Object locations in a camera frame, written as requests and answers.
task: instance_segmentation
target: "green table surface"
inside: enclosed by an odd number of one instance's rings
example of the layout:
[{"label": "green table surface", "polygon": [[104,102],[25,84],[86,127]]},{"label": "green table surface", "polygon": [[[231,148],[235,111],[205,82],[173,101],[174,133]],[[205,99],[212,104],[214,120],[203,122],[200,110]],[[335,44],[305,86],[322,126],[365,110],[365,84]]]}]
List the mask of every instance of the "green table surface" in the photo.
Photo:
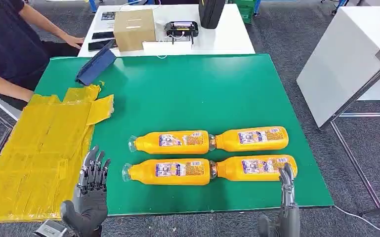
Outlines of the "green table surface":
[{"label": "green table surface", "polygon": [[[48,65],[35,93],[63,99],[68,87],[80,87],[75,76],[88,58],[57,58]],[[290,101],[268,54],[187,55],[117,58],[98,80],[99,98],[114,94],[111,118],[98,123],[92,145],[111,158],[108,210],[111,215],[211,212],[275,208],[281,203],[280,182],[211,180],[205,186],[144,185],[124,182],[125,163],[147,159],[207,158],[288,154],[296,159],[296,201],[299,206],[330,206],[332,198],[318,169]],[[205,155],[131,153],[127,140],[152,131],[207,130],[283,126],[289,145],[278,151]]]}]

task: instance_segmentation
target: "electronic device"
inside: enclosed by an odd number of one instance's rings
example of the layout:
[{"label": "electronic device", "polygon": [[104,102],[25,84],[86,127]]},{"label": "electronic device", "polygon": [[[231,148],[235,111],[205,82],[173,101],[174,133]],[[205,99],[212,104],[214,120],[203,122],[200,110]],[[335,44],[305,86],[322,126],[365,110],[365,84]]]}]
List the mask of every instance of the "electronic device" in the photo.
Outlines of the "electronic device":
[{"label": "electronic device", "polygon": [[[102,49],[105,45],[107,45],[109,42],[111,42],[113,39],[108,39],[104,41],[99,41],[99,42],[91,42],[88,43],[88,51],[96,51]],[[113,44],[110,46],[110,48],[115,48],[117,47],[116,41],[113,42]]]},{"label": "electronic device", "polygon": [[190,37],[191,43],[194,44],[194,37],[199,35],[199,27],[195,21],[170,21],[165,24],[164,29],[168,37],[174,39],[181,37]]},{"label": "electronic device", "polygon": [[115,39],[109,40],[107,44],[93,56],[78,72],[75,81],[90,85],[108,66],[114,63],[116,56],[110,48],[115,44]]},{"label": "electronic device", "polygon": [[92,34],[93,40],[100,40],[100,39],[111,39],[114,38],[114,32],[107,31],[107,32],[96,32]]},{"label": "electronic device", "polygon": [[33,234],[37,237],[63,237],[66,231],[66,227],[59,223],[46,220]]},{"label": "electronic device", "polygon": [[200,0],[200,25],[206,29],[216,29],[226,0]]}]

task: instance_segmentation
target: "plastic bottle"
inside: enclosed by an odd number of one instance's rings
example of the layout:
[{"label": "plastic bottle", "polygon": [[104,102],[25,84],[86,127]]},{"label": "plastic bottle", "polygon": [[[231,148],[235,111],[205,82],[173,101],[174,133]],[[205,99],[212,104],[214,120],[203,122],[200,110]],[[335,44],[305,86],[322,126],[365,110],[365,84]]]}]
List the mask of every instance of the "plastic bottle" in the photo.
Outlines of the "plastic bottle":
[{"label": "plastic bottle", "polygon": [[143,137],[130,137],[131,152],[145,151],[149,154],[205,154],[214,150],[214,136],[206,131],[151,132]]},{"label": "plastic bottle", "polygon": [[216,177],[213,161],[202,158],[149,159],[140,164],[125,164],[124,181],[138,180],[144,184],[206,185]]},{"label": "plastic bottle", "polygon": [[254,127],[228,130],[213,136],[207,131],[151,132],[142,137],[131,136],[131,152],[149,154],[205,154],[214,149],[228,152],[278,150],[287,146],[289,137],[283,127]]},{"label": "plastic bottle", "polygon": [[254,127],[228,130],[215,137],[217,149],[228,152],[279,150],[287,146],[289,137],[283,127]]},{"label": "plastic bottle", "polygon": [[289,155],[230,157],[218,163],[203,158],[150,159],[141,164],[125,164],[122,176],[124,181],[158,185],[206,185],[215,177],[231,181],[278,181],[278,169],[286,162],[296,176],[296,162]]},{"label": "plastic bottle", "polygon": [[289,155],[230,157],[217,163],[217,176],[231,181],[278,181],[279,168],[288,162],[297,175],[295,159]]}]

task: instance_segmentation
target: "black robotic glove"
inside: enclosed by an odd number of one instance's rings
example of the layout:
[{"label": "black robotic glove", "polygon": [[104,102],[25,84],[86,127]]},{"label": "black robotic glove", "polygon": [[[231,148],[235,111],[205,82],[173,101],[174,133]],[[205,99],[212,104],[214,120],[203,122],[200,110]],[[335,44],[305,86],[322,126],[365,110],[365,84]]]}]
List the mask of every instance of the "black robotic glove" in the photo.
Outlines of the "black robotic glove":
[{"label": "black robotic glove", "polygon": [[260,237],[299,237],[300,214],[295,202],[295,186],[293,170],[289,163],[279,168],[282,185],[282,203],[277,223],[271,223],[268,217],[262,215],[258,220]]},{"label": "black robotic glove", "polygon": [[107,174],[110,159],[101,161],[104,151],[98,156],[98,146],[88,152],[75,186],[72,201],[62,202],[62,220],[79,237],[100,237],[101,223],[107,218]]}]

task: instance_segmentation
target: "green crate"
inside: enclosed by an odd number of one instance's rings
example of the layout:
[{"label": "green crate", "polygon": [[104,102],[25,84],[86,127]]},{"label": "green crate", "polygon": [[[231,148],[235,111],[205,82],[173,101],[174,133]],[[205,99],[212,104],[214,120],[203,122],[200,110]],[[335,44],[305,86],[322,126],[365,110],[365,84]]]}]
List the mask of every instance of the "green crate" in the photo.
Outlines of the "green crate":
[{"label": "green crate", "polygon": [[238,6],[239,13],[241,14],[242,20],[246,24],[250,24],[253,18],[254,7],[250,6]]},{"label": "green crate", "polygon": [[255,7],[255,0],[233,0],[233,3],[240,6],[251,6]]}]

